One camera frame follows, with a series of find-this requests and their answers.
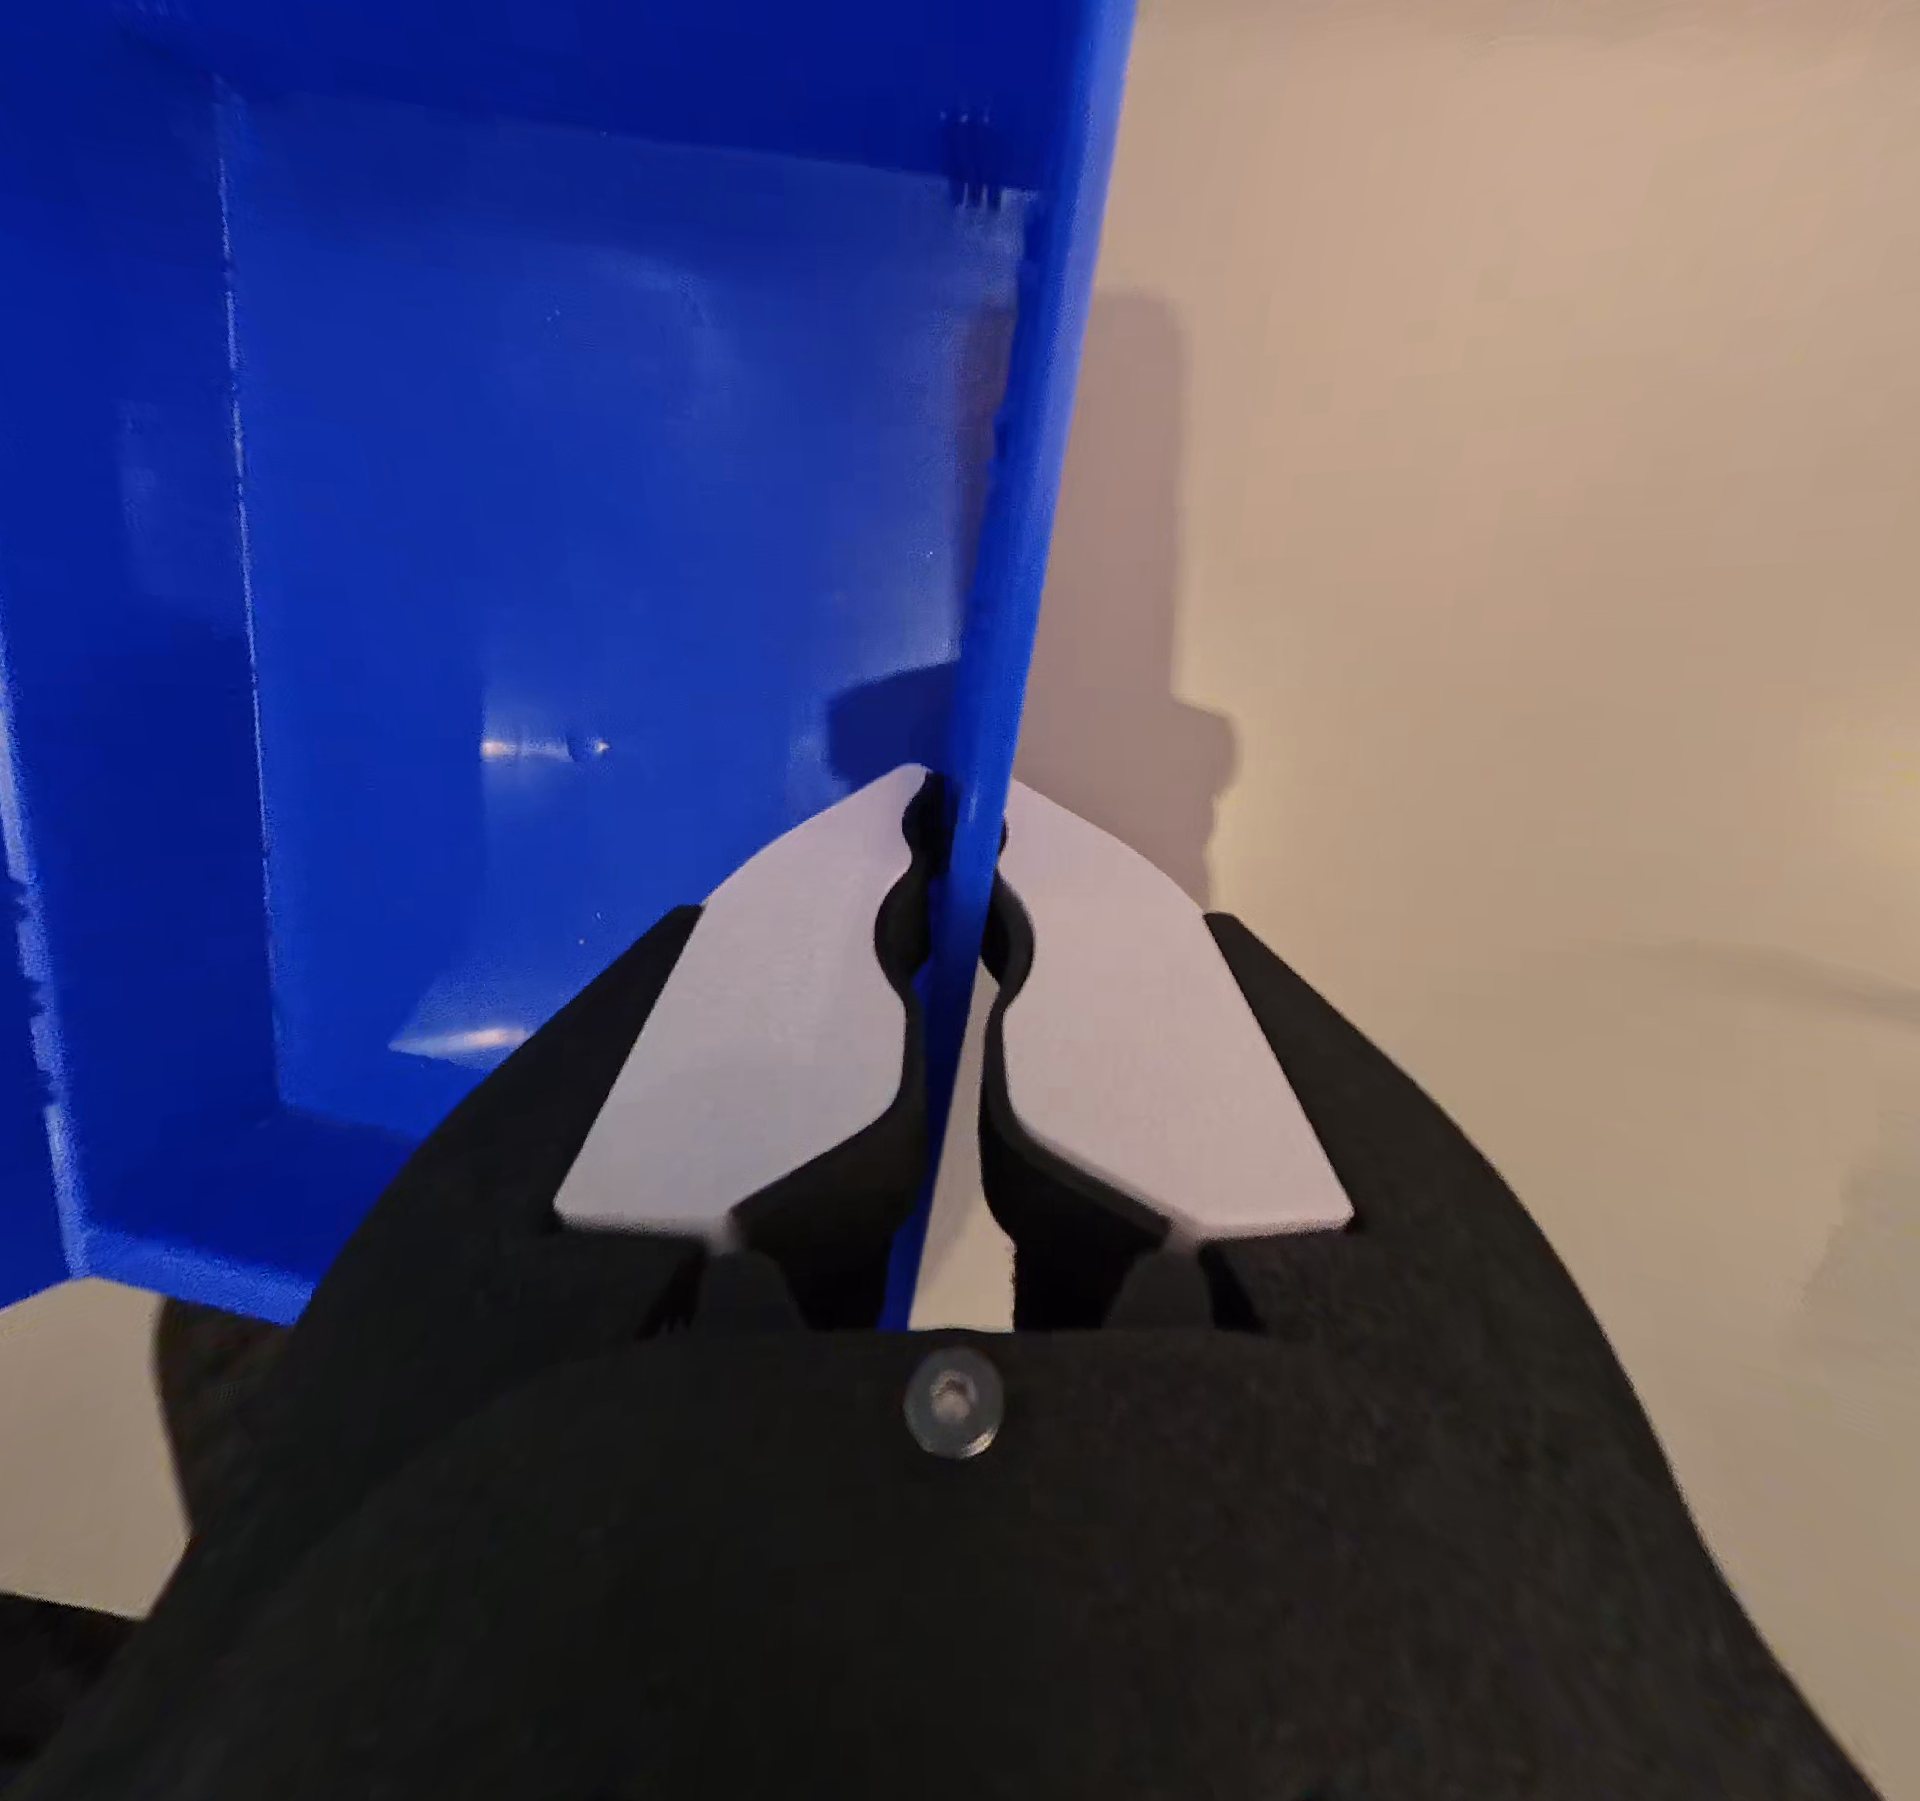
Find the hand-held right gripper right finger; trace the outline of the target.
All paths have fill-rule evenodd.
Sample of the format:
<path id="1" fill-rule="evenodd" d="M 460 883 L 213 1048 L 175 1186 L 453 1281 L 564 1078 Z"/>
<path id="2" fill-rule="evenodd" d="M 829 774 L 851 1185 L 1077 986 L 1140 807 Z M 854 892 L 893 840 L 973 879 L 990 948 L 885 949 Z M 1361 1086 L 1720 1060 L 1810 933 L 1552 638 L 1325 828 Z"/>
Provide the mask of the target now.
<path id="1" fill-rule="evenodd" d="M 1019 1159 L 1185 1246 L 1338 1235 L 1321 1138 L 1186 890 L 1015 782 L 982 1084 Z"/>

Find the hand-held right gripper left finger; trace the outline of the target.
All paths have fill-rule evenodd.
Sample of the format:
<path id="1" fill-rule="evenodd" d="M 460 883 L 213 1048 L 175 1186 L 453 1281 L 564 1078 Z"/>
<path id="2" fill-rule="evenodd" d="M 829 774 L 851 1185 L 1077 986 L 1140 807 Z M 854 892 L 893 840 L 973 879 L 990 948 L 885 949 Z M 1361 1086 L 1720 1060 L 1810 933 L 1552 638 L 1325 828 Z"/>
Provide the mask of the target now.
<path id="1" fill-rule="evenodd" d="M 703 904 L 554 1197 L 578 1231 L 882 1255 L 925 1169 L 925 828 L 903 765 Z"/>

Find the blue plastic bin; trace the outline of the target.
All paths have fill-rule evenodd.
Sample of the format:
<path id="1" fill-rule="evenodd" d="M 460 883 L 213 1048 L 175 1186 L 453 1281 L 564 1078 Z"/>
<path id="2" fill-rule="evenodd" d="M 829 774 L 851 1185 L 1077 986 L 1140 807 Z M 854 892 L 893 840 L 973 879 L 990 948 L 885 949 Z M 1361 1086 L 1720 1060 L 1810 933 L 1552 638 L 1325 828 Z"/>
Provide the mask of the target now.
<path id="1" fill-rule="evenodd" d="M 1137 0 L 4 0 L 4 1303 L 292 1319 L 679 902 L 1012 774 Z"/>

